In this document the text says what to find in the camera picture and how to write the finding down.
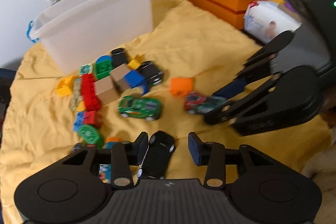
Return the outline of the black toy car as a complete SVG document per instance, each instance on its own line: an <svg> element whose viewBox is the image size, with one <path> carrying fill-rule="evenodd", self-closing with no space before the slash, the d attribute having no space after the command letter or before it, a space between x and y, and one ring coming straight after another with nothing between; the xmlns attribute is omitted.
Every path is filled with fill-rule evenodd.
<svg viewBox="0 0 336 224"><path fill-rule="evenodd" d="M171 155L175 151L174 138L157 131L150 139L143 161L137 171L138 178L164 179Z"/></svg>
<svg viewBox="0 0 336 224"><path fill-rule="evenodd" d="M126 50L124 48L116 48L110 52L114 68L123 64L128 64Z"/></svg>

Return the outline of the yellow small building brick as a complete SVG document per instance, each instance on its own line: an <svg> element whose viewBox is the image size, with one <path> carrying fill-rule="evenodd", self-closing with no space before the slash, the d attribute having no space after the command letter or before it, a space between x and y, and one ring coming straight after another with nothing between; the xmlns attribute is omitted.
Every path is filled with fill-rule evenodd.
<svg viewBox="0 0 336 224"><path fill-rule="evenodd" d="M141 66L143 62L142 60L143 58L141 55L136 55L133 59L131 59L131 61L129 61L129 63L127 64L127 67L130 70L136 70Z"/></svg>

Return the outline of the red toy car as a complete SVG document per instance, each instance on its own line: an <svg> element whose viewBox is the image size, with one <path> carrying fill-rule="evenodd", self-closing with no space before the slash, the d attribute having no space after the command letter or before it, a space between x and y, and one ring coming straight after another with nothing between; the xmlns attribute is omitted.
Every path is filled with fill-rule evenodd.
<svg viewBox="0 0 336 224"><path fill-rule="evenodd" d="M204 103L206 99L207 97L201 93L198 93L196 91L189 92L183 104L184 110L188 114L194 115L197 113L195 107Z"/></svg>

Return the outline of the blue round disc piece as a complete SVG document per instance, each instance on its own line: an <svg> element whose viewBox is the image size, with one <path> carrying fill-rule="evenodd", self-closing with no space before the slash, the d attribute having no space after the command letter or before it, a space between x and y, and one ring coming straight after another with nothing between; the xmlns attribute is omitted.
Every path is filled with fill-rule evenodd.
<svg viewBox="0 0 336 224"><path fill-rule="evenodd" d="M100 56L97 60L96 63L101 63L101 62L105 62L108 61L109 63L112 63L112 57L110 55L103 55Z"/></svg>

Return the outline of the green frog tile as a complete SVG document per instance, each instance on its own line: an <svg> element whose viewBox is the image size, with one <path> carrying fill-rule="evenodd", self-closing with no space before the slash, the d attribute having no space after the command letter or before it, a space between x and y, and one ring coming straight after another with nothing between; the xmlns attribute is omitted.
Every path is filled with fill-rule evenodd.
<svg viewBox="0 0 336 224"><path fill-rule="evenodd" d="M81 65L79 67L78 72L79 72L79 76L90 74L93 72L93 65L92 64Z"/></svg>

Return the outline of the yellow hollow building brick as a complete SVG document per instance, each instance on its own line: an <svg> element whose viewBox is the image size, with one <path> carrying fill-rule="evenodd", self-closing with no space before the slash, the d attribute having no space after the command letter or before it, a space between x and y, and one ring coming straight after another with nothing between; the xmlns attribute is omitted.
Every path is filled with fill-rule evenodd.
<svg viewBox="0 0 336 224"><path fill-rule="evenodd" d="M73 93L74 77L68 76L60 79L57 84L56 92L60 97L70 96Z"/></svg>

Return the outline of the yellow quilted cloth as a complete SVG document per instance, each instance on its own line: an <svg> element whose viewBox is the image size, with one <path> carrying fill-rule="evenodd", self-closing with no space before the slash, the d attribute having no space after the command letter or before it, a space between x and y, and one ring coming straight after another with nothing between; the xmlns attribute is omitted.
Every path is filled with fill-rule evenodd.
<svg viewBox="0 0 336 224"><path fill-rule="evenodd" d="M200 115L183 109L183 98L169 93L174 77L194 79L195 89L211 94L230 82L259 47L243 33L187 0L151 0L154 31L125 44L131 56L142 55L165 74L149 96L163 104L161 118L148 122L121 117L117 102L102 107L104 137L134 140L145 131L162 130L176 140L167 178L203 178L205 167L194 165L187 148L189 132L204 141L236 149L251 145L296 171L316 153L328 149L332 132L317 116L299 126L240 137L226 124L209 126ZM41 43L26 53L11 85L11 102L3 124L1 203L5 223L21 223L14 205L16 187L27 177L63 158L80 138L73 131L70 97L60 97L56 85L63 73Z"/></svg>

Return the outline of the grey-green toy train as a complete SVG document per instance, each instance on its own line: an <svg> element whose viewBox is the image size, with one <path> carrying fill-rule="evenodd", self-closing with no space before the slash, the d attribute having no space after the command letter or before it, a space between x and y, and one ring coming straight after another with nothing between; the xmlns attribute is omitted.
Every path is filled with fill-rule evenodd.
<svg viewBox="0 0 336 224"><path fill-rule="evenodd" d="M72 111L75 111L80 102L81 102L81 78L78 78L74 81L73 95L70 103L70 109Z"/></svg>

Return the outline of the navy yellow race car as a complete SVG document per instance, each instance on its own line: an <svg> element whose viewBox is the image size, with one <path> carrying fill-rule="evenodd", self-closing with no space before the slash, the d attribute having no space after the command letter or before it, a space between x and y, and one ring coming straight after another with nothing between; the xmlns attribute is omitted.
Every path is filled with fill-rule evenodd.
<svg viewBox="0 0 336 224"><path fill-rule="evenodd" d="M100 164L100 169L98 173L100 180L103 183L111 183L111 165L110 164Z"/></svg>

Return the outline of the green toy race car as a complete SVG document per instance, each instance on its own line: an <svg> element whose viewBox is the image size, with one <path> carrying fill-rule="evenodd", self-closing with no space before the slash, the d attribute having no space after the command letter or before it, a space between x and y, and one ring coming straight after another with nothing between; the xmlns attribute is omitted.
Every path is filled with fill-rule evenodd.
<svg viewBox="0 0 336 224"><path fill-rule="evenodd" d="M161 115L161 102L154 98L137 98L134 96L124 96L117 110L124 118L138 118L147 121L157 120Z"/></svg>

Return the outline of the green arched snowflake block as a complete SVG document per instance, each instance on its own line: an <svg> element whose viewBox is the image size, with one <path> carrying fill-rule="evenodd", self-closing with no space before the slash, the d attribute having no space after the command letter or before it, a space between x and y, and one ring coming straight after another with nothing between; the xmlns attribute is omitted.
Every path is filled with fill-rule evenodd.
<svg viewBox="0 0 336 224"><path fill-rule="evenodd" d="M104 138L99 133L98 129L89 124L83 124L77 131L80 137L87 144L94 144L98 149L104 146Z"/></svg>

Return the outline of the left wooden cube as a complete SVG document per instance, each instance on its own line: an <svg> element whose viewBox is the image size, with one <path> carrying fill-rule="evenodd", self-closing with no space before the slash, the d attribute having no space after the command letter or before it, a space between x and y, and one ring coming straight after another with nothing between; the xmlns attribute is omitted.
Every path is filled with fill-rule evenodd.
<svg viewBox="0 0 336 224"><path fill-rule="evenodd" d="M107 105L120 97L110 76L96 81L94 89L97 98L103 105Z"/></svg>

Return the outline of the green square building brick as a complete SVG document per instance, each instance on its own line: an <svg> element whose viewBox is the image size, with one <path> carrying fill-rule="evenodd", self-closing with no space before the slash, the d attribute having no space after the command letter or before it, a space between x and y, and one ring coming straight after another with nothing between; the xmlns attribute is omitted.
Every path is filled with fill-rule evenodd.
<svg viewBox="0 0 336 224"><path fill-rule="evenodd" d="M94 73L97 80L103 79L110 75L112 70L112 62L110 60L104 60L97 62L94 66Z"/></svg>

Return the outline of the long red building brick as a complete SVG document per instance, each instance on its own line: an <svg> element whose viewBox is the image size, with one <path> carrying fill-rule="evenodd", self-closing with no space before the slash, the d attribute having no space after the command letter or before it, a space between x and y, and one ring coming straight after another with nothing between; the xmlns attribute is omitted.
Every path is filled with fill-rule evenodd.
<svg viewBox="0 0 336 224"><path fill-rule="evenodd" d="M101 109L101 102L96 96L94 83L95 77L92 73L81 76L81 95L86 111L99 111Z"/></svg>

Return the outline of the light blue small brick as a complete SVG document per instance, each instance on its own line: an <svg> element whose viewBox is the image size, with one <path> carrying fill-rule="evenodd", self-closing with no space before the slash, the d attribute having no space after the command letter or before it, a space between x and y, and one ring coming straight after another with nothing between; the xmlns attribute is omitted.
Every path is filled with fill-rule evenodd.
<svg viewBox="0 0 336 224"><path fill-rule="evenodd" d="M79 128L83 125L84 116L85 116L85 112L84 111L80 111L80 112L76 113L76 115L75 115L75 121L73 123L73 130L74 130L74 132L78 132Z"/></svg>

